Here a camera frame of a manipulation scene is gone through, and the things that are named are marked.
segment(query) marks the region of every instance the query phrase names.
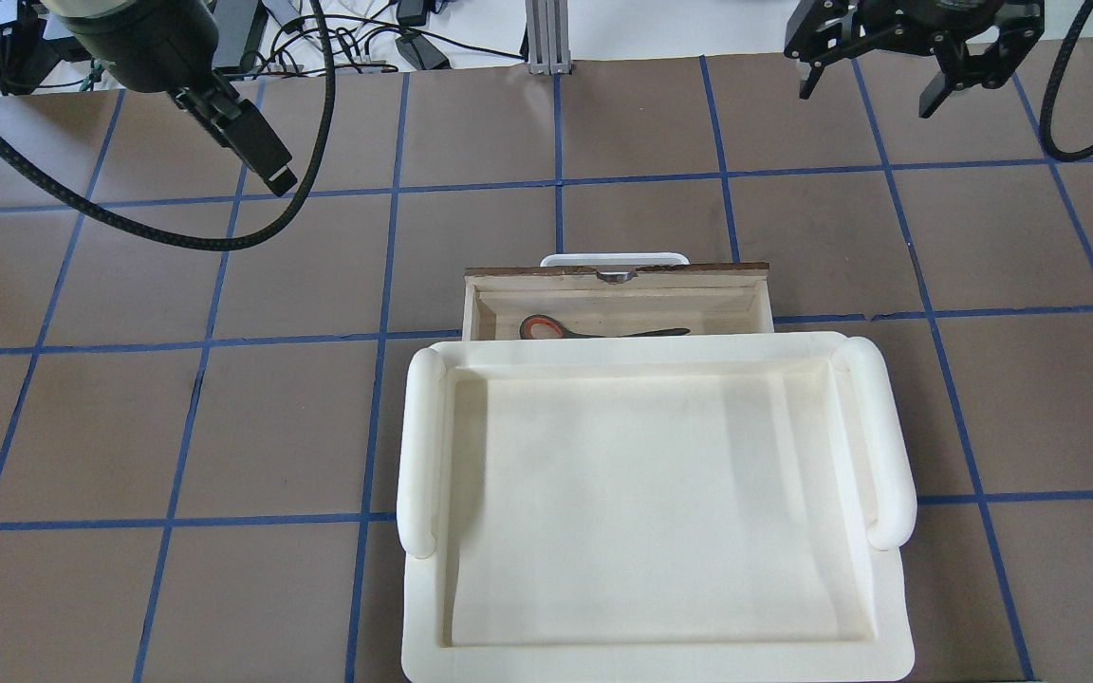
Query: scissors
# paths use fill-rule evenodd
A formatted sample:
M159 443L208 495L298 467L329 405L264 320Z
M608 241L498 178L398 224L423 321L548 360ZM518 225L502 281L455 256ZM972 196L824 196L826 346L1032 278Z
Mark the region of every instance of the scissors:
M551 337L534 337L534 328L543 328L551 333ZM668 329L654 329L650 332L637 332L634 334L622 334L620 337L681 337L690 334L690 328L669 327ZM601 339L601 334L581 334L565 328L564 323L543 314L534 314L521 320L521 339Z

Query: white tray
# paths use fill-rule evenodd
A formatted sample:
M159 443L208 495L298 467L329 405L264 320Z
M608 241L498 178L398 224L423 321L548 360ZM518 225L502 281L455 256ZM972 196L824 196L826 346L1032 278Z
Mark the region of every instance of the white tray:
M403 669L897 680L916 510L867 339L443 342L408 375Z

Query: cylindrical motor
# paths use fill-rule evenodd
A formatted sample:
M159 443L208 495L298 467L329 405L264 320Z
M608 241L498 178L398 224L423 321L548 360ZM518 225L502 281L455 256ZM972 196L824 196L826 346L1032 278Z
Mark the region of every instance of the cylindrical motor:
M128 90L212 87L218 25L203 0L42 0Z
M859 15L867 25L883 25L903 14L939 31L976 35L994 24L1004 0L863 0Z

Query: electrical cable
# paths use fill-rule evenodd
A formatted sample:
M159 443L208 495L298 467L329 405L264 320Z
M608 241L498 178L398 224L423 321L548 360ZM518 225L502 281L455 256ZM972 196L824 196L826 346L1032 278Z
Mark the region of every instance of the electrical cable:
M1057 52L1057 60L1054 61L1054 70L1048 75L1048 87L1045 89L1045 101L1039 107L1039 144L1045 149L1051 158L1058 162L1076 162L1093 155L1093 144L1077 152L1067 152L1057 146L1054 142L1054 107L1057 105L1057 95L1061 90L1061 81L1066 78L1066 69L1070 63L1070 56L1074 52L1074 46L1082 35L1082 27L1090 17L1093 10L1093 0L1083 0L1082 8L1074 16L1070 30L1066 33L1066 39L1061 42L1060 50Z
M334 111L334 60L331 60L330 38L327 21L322 17L320 0L309 0L309 3L312 3L312 10L318 19L318 30L320 30L320 42L322 44L322 60L325 64L331 64L327 67L326 76L322 78L322 116L320 117L320 126L318 126L312 160L309 160L306 167L306 175L303 177L298 190L295 191L294 198L286 204L285 211L277 216L277 220L270 222L266 227L257 229L256 233L246 234L243 237L226 238L191 237L188 234L168 233L165 229L151 227L134 220L128 220L126 216L121 216L116 212L109 212L108 209L104 209L99 204L91 202L90 199L83 198L78 191L69 189L43 172L43 169L36 168L35 164L27 161L1 134L0 156L12 168L16 169L19 174L62 203L78 209L79 212L85 213L92 220L104 222L104 224L126 231L126 233L160 242L163 245L203 251L234 251L260 245L260 243L273 237L274 234L279 234L282 229L285 229L285 226L291 224L294 216L298 215L303 204L306 203L306 199L312 193L312 187L315 185L315 177L318 175L318 169L320 169L322 152L327 150L328 133L331 130L331 114Z
M386 12L386 10L389 10L389 9L393 8L393 5L398 4L398 3L399 3L399 0L387 0L386 4L383 4L381 8L378 8L377 11L373 12L368 17L356 17L356 21L361 22L360 26L357 26L356 30L360 31L361 27L364 27L365 25L367 25L367 23L373 22L374 19L377 19L377 16L380 16L380 14L383 12ZM301 11L301 3L298 3L298 11ZM286 25L292 25L292 23L297 23L297 22L305 23L308 19L314 19L314 17L315 16L313 14L301 14L301 16L298 16L298 17L291 19L291 21L287 22ZM345 26L338 26L337 30L331 30L331 31L338 32L338 31L341 31L341 30L343 30L348 35L352 36L352 43L353 43L353 45L355 45L356 50L360 51L361 47L360 47L359 39L356 39L356 36L353 35L352 32L348 30L348 27L345 27ZM256 78L260 78L261 74L273 73L273 72L265 72L265 69L268 69L269 66L272 66L272 61L277 61L278 64L281 64L281 69L284 69L283 72L277 72L277 73L283 73L283 74L295 73L295 72L291 71L291 67L295 67L296 68L298 64L295 63L294 57L292 57L292 55L290 52L287 52L287 50L290 50L291 45L294 45L295 43L298 43L299 39L306 39L306 42L314 44L315 47L318 48L318 50L321 51L322 50L322 46L320 44L318 44L316 42L316 39L313 38L313 35L316 34L316 31L317 30L314 30L313 27L312 27L312 30L307 30L307 27L304 27L304 30L299 30L296 33L292 34L290 36L290 38L287 38L285 40L285 43L281 44L281 47L278 47L277 43L278 43L279 39L281 39L281 36L283 34L282 34L281 31L277 31L277 33L273 33L273 35L272 35L272 42L269 43L269 57L266 57L266 58L261 57L260 63L257 64L257 66L255 66L255 68L252 68L252 70L251 70L251 72L248 72L247 75L250 75L251 79L252 79L252 81L255 81L255 79ZM290 61L291 61L290 64L285 64L285 58L286 57L290 58Z
M72 81L69 83L52 83L52 85L30 85L30 83L16 83L10 78L3 76L3 83L8 83L11 87L17 87L19 90L55 90L55 87L74 87L75 85L83 85L87 81L86 78L80 78L78 81Z
M355 22L356 21L367 21L368 23L373 23L374 25L381 25L381 26L387 26L387 27L393 27L393 30L403 30L403 27L406 27L406 26L396 25L396 23L391 23L391 22L377 21L377 19L356 17L356 16L352 16L352 14L325 14L325 16L329 17L329 19L345 19L345 21L355 21ZM430 38L442 39L444 43L448 43L450 45L455 45L455 47L461 47L463 50L470 50L472 52L483 52L483 54L486 54L486 55L495 55L497 57L507 57L507 58L510 58L510 60L526 61L525 57L521 57L520 55L514 55L513 52L504 52L504 51L501 51L501 50L493 50L493 48L490 48L490 47L479 47L479 45L468 45L468 44L458 42L458 39L446 38L446 36L440 35L439 33L433 33L433 32L428 32L428 31L421 31L421 30L418 30L418 27L416 27L416 30L409 30L409 31L411 31L413 33L419 33L419 34L422 34L422 35L427 35Z

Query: black cable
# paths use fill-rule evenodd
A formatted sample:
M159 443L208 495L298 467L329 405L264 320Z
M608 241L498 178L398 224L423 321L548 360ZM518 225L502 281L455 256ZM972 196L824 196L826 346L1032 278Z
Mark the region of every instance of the black cable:
M1074 46L1082 35L1082 27L1085 26L1085 21L1090 17L1092 10L1093 0L1083 0L1082 8L1074 16L1074 23L1071 23L1070 30L1066 33L1066 39L1061 42L1061 48L1057 52L1057 61L1054 61L1054 70L1048 74L1045 101L1039 107L1039 144L1051 158L1058 162L1076 162L1093 155L1093 144L1081 148L1077 152L1067 152L1054 142L1054 107L1057 105L1057 94L1061 90L1061 79L1066 78L1066 68L1070 63L1070 56L1074 52Z
M369 33L365 34L363 38L365 42L365 47L364 47L365 55L373 55L373 52L371 52L369 50L369 47L373 44L374 39L377 38L378 35L381 35L384 33L402 33L402 30L389 25L380 25L378 27L373 27L373 30L369 30Z
M75 85L83 85L86 82L86 78L80 78L78 81L72 81L69 83L52 83L52 85L27 85L27 83L16 83L13 82L8 76L3 76L3 83L10 85L11 87L17 87L19 90L52 90L54 87L74 87Z
M404 26L396 25L396 23L377 21L377 19L356 17L356 16L352 16L352 14L325 14L325 17L329 17L329 19L343 19L343 21L353 21L353 22L361 22L361 21L363 21L363 22L373 23L374 25L390 26L390 27L393 27L393 30L400 30L400 27L404 27ZM514 55L513 52L503 52L501 50L493 50L493 48L490 48L490 47L479 47L479 45L468 45L468 44L458 42L458 39L446 38L446 36L444 36L444 35L440 35L438 33L428 32L428 31L421 31L421 30L414 30L414 31L416 33L427 35L430 38L443 39L443 42L446 42L446 43L448 43L450 45L455 45L455 47L461 47L463 50L471 50L473 52L485 52L486 55L495 55L497 57L507 57L507 58L510 58L510 60L526 61L524 57L521 57L520 55Z
M327 31L327 21L322 19L322 8L320 0L309 0L312 1L312 9L315 11L316 16L320 20L320 39L322 45L325 45L325 50L322 50L322 58L325 58L326 64L333 64L330 55L330 43ZM237 249L247 249L247 247L255 247L260 245L261 242L273 237L274 234L281 233L285 229L285 226L290 225L294 220L294 216L298 215L301 208L306 203L306 198L312 193L312 187L315 185L315 177L318 175L318 169L322 163L322 152L327 150L327 138L331 130L331 114L334 111L334 69L328 67L326 72L326 78L322 79L322 116L320 117L320 128L318 128L318 133L315 138L315 148L312 152L312 161L307 164L306 175L303 177L298 186L298 191L295 191L294 198L290 200L290 203L285 207L285 211L281 215L277 216L277 220L270 222L265 228L256 231L252 234L246 234L243 237L228 237L228 238L204 238L204 237L190 237L187 234L175 234L168 233L165 229L157 229L149 225L141 224L134 220L128 220L126 216L121 216L118 213L109 212L108 209L104 209L95 202L91 202L90 199L83 198L78 191L73 191L61 185L55 178L50 177L43 169L36 168L36 165L27 161L15 148L11 145L10 142L3 139L0 134L0 156L10 164L12 168L16 169L19 174L27 178L27 180L34 182L36 187L39 187L48 195L54 196L54 198L59 199L62 203L78 209L79 212L86 213L92 220L104 222L111 227L126 231L129 234L136 234L136 236L144 237L148 239L153 239L154 242L164 243L164 245L171 245L175 247L184 247L186 249L199 249L203 251L234 251Z

